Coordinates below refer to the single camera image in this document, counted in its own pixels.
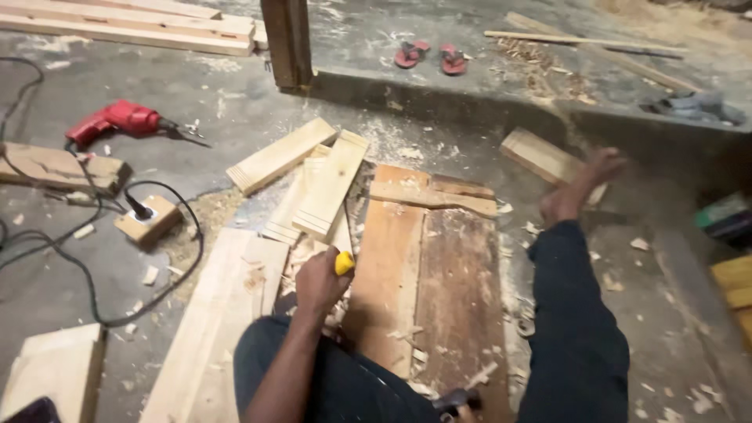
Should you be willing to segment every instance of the leg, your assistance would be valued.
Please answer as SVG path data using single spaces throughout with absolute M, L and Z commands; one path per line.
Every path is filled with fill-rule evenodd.
M 592 189 L 622 164 L 615 150 L 604 149 L 575 181 L 541 203 L 549 229 L 530 250 L 535 335 L 520 423 L 627 421 L 629 347 L 601 301 L 575 220 Z
M 261 318 L 235 349 L 235 399 L 247 407 L 287 334 L 288 318 Z M 306 421 L 437 421 L 431 402 L 362 355 L 319 342 Z

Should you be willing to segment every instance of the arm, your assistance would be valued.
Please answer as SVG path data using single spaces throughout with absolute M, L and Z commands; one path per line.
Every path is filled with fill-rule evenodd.
M 298 309 L 290 330 L 241 421 L 303 421 L 324 319 L 352 281 L 352 270 L 343 276 L 335 274 L 337 254 L 337 248 L 329 247 L 326 253 L 313 256 L 298 272 Z

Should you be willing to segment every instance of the person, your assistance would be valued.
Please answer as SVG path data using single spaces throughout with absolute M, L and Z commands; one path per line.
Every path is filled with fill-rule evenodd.
M 520 423 L 627 422 L 629 348 L 601 301 L 578 223 L 593 189 L 624 163 L 617 149 L 599 149 L 570 184 L 541 201 L 546 229 L 528 251 L 535 264 L 535 334 Z M 331 247 L 300 269 L 292 318 L 261 318 L 241 337 L 234 359 L 240 420 L 439 421 L 431 402 L 399 377 L 321 336 L 353 276 L 334 273 L 337 253 Z

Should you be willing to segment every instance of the bare foot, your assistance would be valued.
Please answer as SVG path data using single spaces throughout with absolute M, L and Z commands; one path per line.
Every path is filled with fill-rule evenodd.
M 604 182 L 615 178 L 626 159 L 616 148 L 600 148 L 570 183 L 541 199 L 540 209 L 546 228 L 560 221 L 576 220 L 590 193 Z

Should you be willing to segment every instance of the yellow chisel handle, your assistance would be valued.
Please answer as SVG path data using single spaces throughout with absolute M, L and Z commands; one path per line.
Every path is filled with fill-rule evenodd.
M 340 254 L 337 254 L 337 258 L 334 260 L 334 271 L 337 273 L 337 276 L 344 275 L 353 267 L 355 267 L 355 261 L 349 251 L 342 251 Z

